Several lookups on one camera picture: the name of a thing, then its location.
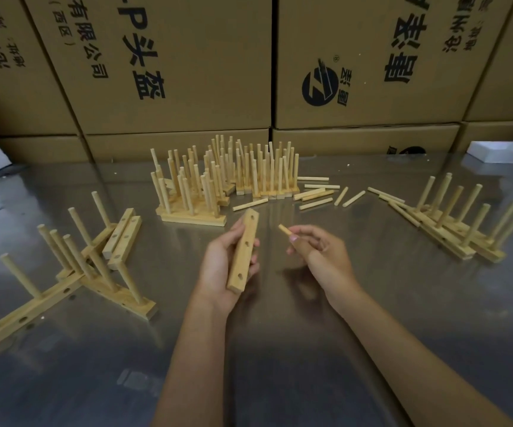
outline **stainless steel tabletop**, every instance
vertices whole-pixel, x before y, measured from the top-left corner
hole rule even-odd
[[[151,163],[65,164],[0,178],[0,254],[40,289],[59,265],[36,226],[71,233],[68,207],[91,234],[103,226],[90,192],[118,221],[143,218],[128,268],[160,313],[146,323],[80,288],[0,344],[0,426],[147,425],[153,415],[206,244],[223,228],[162,223]],[[310,157],[300,174],[329,176],[351,194],[372,186],[414,203],[429,175],[484,185],[485,227],[513,199],[513,165],[446,155]],[[232,197],[232,205],[250,196]],[[475,207],[469,218],[476,212]],[[260,213],[260,275],[227,324],[226,418],[237,426],[383,426],[409,420],[364,349],[276,228],[313,223],[345,239],[361,284],[397,320],[513,417],[513,236],[508,258],[460,262],[375,195],[348,208],[299,211],[270,201]],[[242,212],[228,210],[227,227]],[[0,263],[0,318],[29,294]]]

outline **white box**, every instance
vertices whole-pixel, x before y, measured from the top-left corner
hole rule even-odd
[[[466,153],[484,163],[513,163],[513,142],[472,141]]]

